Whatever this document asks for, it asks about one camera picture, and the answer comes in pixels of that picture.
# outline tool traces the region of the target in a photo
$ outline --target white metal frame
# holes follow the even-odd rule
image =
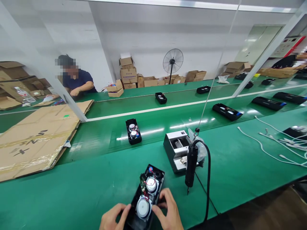
[[[19,27],[15,19],[0,1],[0,25],[7,32],[10,38],[15,42],[15,45],[23,51],[36,64],[41,76],[44,76],[57,93],[63,98],[73,112],[82,122],[86,122],[87,118],[77,106],[70,94],[65,90],[61,82],[56,79],[54,70],[50,67],[52,63],[44,61],[44,58],[38,53],[36,47],[32,44],[28,36]]]
[[[261,66],[266,62],[270,55],[276,50],[284,38],[289,34],[293,27],[301,20],[301,18],[307,13],[307,1],[304,1],[296,13],[291,17],[288,23],[281,29],[279,34],[274,38],[274,40],[269,44],[267,49],[262,53],[260,58],[256,61],[253,69],[247,74],[243,82],[239,85],[237,90],[233,93],[233,97],[237,97],[247,83],[253,78],[255,73],[261,68]]]
[[[213,9],[213,10],[232,10],[232,11],[236,11],[238,8],[238,4],[210,3],[210,2],[198,2],[198,1],[187,1],[187,0],[86,0],[86,1],[175,6],[175,7],[201,8],[201,9]],[[295,13],[297,11],[297,8],[240,5],[238,11]]]

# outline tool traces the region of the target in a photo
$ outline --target packing tape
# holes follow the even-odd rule
[[[21,170],[23,170],[27,167],[31,167],[31,166],[39,165],[39,164],[43,164],[43,163],[47,163],[48,166],[41,169],[40,171],[47,170],[48,168],[50,168],[50,166],[52,165],[52,163],[56,159],[57,155],[59,154],[59,152],[64,147],[65,142],[61,146],[56,148],[53,151],[52,154],[48,154],[48,155],[41,156],[41,157],[38,157],[38,158],[35,158],[35,159],[31,159],[29,161],[18,162],[18,163],[11,164],[9,166],[0,167],[0,175],[6,174],[6,173],[9,173],[9,172],[12,172],[12,171],[16,171],[15,175],[17,175]]]
[[[22,143],[25,143],[25,142],[29,142],[29,141],[34,141],[34,142],[37,142],[37,141],[49,141],[49,140],[52,140],[52,139],[55,139],[55,138],[59,138],[59,137],[65,137],[65,136],[70,136],[72,134],[74,130],[72,131],[66,131],[66,132],[61,132],[61,133],[57,133],[57,134],[45,134],[45,135],[42,135],[41,137],[39,136],[34,136],[34,137],[31,137],[31,138],[28,138],[28,139],[23,139],[23,140],[18,140],[18,141],[14,141],[14,142],[9,142],[9,143],[5,143],[5,144],[1,144],[0,145],[0,149],[3,149],[3,148],[6,148],[6,147],[12,147],[14,145],[18,145],[18,144],[22,144]]]

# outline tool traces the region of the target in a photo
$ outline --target circuit board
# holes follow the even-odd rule
[[[145,189],[146,189],[145,181],[146,181],[146,176],[145,176],[144,173],[142,173],[142,174],[140,175],[140,185],[141,185],[141,190],[142,190],[142,192],[144,192]]]

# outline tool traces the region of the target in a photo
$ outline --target hand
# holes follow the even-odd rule
[[[72,91],[70,91],[71,96],[78,96],[78,94],[81,92],[81,89],[75,88]]]
[[[159,199],[161,200],[163,197],[165,197],[166,202],[158,205],[167,209],[166,216],[158,206],[153,205],[152,207],[152,211],[160,220],[163,230],[183,230],[178,207],[169,188],[165,188],[161,191]]]
[[[53,99],[57,99],[58,97],[60,97],[60,95],[58,95],[58,94],[48,94],[48,95],[46,95],[46,97],[48,97],[48,96],[52,96]]]
[[[118,203],[115,205],[112,209],[103,214],[99,230],[123,230],[130,208],[131,204],[126,206],[124,204]],[[121,219],[118,223],[116,223],[116,217],[122,210],[123,212]]]

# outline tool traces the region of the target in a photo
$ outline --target standing fan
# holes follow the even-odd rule
[[[163,59],[163,68],[169,74],[169,66],[170,67],[170,76],[169,76],[169,84],[172,78],[172,73],[177,72],[183,63],[183,54],[179,49],[172,49],[167,52]]]

